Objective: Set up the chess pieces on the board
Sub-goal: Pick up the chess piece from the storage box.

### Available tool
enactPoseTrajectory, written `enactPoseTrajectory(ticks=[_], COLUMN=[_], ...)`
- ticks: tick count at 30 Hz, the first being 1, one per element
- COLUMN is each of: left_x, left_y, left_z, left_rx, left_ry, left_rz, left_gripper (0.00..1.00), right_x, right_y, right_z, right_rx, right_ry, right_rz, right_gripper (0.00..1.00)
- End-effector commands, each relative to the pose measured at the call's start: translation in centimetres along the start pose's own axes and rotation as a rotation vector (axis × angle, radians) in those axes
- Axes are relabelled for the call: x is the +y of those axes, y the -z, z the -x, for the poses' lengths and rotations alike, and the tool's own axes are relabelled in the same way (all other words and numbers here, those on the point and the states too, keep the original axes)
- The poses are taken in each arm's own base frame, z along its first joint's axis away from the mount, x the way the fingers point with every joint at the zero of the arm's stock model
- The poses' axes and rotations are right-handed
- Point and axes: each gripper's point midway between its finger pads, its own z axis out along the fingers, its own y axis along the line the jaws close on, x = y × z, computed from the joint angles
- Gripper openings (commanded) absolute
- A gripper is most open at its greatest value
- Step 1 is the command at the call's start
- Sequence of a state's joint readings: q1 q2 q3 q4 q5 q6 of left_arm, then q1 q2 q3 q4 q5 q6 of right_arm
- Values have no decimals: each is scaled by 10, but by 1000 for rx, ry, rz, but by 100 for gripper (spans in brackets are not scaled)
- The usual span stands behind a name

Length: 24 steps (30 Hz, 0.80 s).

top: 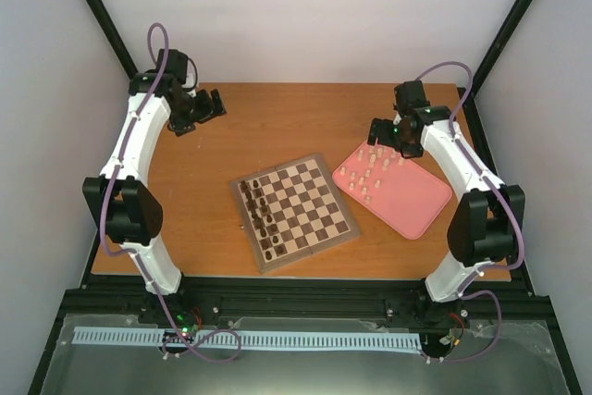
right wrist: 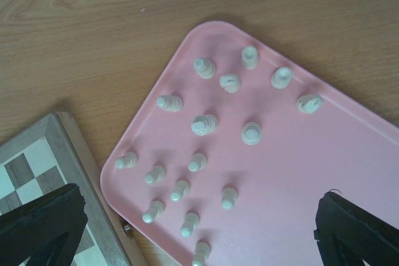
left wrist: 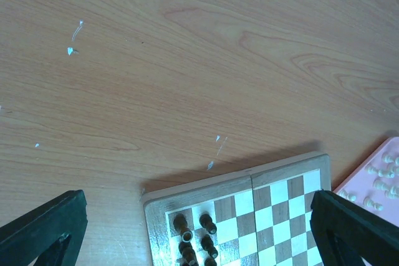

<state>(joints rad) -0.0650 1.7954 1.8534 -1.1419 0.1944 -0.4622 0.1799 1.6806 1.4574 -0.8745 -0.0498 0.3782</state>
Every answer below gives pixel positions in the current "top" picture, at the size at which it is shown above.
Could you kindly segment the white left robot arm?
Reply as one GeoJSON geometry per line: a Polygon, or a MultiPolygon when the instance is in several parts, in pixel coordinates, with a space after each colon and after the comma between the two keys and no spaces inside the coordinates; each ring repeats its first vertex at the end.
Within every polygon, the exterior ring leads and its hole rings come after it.
{"type": "Polygon", "coordinates": [[[128,110],[116,146],[82,193],[110,256],[128,255],[146,289],[165,295],[159,310],[172,323],[186,321],[192,300],[178,291],[182,273],[161,236],[162,205],[148,188],[148,175],[162,129],[183,136],[227,112],[217,90],[197,87],[197,69],[179,50],[162,49],[155,68],[129,83],[128,110]]]}

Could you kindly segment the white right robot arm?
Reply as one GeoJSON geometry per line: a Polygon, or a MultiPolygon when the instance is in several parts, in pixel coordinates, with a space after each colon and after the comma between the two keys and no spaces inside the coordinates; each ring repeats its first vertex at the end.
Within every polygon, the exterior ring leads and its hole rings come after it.
{"type": "Polygon", "coordinates": [[[430,154],[450,183],[458,206],[447,232],[449,251],[425,279],[432,302],[466,298],[466,290],[492,269],[513,270],[524,262],[525,195],[487,168],[464,138],[457,112],[431,105],[420,80],[394,89],[393,119],[372,121],[368,143],[392,148],[404,159],[430,154]]]}

